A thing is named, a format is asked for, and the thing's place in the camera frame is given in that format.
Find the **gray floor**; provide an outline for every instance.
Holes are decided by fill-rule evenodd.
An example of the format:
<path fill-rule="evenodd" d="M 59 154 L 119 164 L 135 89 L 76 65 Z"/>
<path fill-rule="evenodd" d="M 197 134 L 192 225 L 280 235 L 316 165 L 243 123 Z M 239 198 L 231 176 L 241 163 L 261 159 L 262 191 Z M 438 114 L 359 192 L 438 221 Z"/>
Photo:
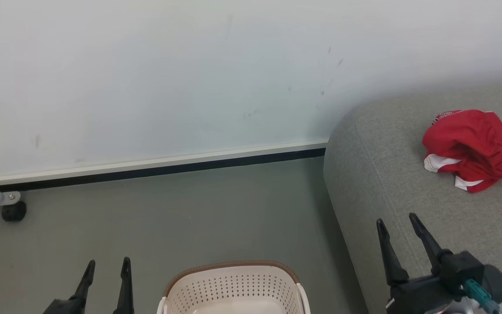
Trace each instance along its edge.
<path fill-rule="evenodd" d="M 96 260 L 87 314 L 117 305 L 124 256 L 136 313 L 155 313 L 178 272 L 271 259 L 299 276 L 315 314 L 366 314 L 322 180 L 322 157 L 29 191 L 0 218 L 0 314 L 42 313 Z"/>

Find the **basket rim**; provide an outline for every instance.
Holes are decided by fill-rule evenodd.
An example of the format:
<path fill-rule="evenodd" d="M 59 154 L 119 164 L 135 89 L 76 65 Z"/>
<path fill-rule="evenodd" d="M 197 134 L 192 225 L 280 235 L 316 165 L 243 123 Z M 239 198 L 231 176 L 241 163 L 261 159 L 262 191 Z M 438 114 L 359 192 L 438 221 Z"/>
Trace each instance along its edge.
<path fill-rule="evenodd" d="M 207 270 L 217 270 L 219 268 L 229 268 L 229 267 L 238 267 L 238 266 L 271 266 L 271 267 L 276 267 L 281 270 L 284 270 L 293 280 L 295 284 L 299 283 L 299 278 L 297 278 L 297 275 L 291 270 L 288 266 L 285 264 L 282 264 L 281 262 L 277 262 L 275 260 L 237 260 L 237 261 L 232 261 L 232 262 L 223 262 L 223 263 L 216 263 L 216 264 L 209 264 L 205 266 L 199 266 L 199 267 L 194 267 L 194 268 L 189 268 L 188 270 L 184 270 L 183 272 L 177 274 L 175 277 L 173 277 L 172 280 L 170 280 L 168 286 L 166 286 L 166 289 L 164 290 L 164 297 L 168 297 L 168 294 L 172 290 L 173 286 L 183 277 L 194 274 L 194 273 L 199 273 L 199 272 L 205 272 Z"/>

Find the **white wall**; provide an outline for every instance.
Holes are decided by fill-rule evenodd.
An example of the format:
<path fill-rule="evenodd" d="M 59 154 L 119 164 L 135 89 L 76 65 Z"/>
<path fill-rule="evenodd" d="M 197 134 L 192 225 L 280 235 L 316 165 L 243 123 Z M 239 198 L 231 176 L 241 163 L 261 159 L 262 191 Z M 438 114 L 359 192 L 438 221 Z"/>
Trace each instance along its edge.
<path fill-rule="evenodd" d="M 0 176 L 326 140 L 499 78 L 496 0 L 0 0 Z"/>

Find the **white baseboard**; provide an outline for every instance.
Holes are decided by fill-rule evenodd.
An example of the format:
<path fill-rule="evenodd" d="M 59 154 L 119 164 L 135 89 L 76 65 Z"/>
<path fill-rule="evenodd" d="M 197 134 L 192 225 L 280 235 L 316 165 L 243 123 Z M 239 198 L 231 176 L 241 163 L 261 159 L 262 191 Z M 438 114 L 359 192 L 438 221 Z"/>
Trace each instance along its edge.
<path fill-rule="evenodd" d="M 141 161 L 129 161 L 127 163 L 116 163 L 116 164 L 107 164 L 107 165 L 98 165 L 89 167 L 75 167 L 75 168 L 61 169 L 55 171 L 41 171 L 36 173 L 2 175 L 0 176 L 0 185 L 26 183 L 33 181 L 45 181 L 53 179 L 64 179 L 66 177 L 81 177 L 84 175 L 113 173 L 120 171 L 150 169 L 154 167 L 167 167 L 174 165 L 203 163 L 205 161 L 288 153 L 291 151 L 325 148 L 326 143 L 327 140 L 288 143 L 282 145 L 270 145 L 265 147 L 251 147 L 245 149 L 217 151 L 214 153 L 205 153 L 197 155 L 185 155 L 179 157 L 166 157 L 166 158 L 149 159 Z"/>

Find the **logo on red garment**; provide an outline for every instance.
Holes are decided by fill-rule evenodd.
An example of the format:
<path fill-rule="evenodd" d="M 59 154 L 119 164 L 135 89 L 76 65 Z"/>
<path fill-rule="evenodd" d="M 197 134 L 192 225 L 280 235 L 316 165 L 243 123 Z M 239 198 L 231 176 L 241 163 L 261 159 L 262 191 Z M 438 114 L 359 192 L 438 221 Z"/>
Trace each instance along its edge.
<path fill-rule="evenodd" d="M 453 110 L 453 111 L 447 111 L 446 113 L 441 113 L 433 120 L 433 123 L 431 123 L 431 125 L 434 125 L 435 123 L 437 123 L 437 121 L 439 121 L 440 119 L 443 119 L 444 117 L 452 116 L 455 113 L 461 113 L 461 112 L 462 112 L 462 110 Z"/>

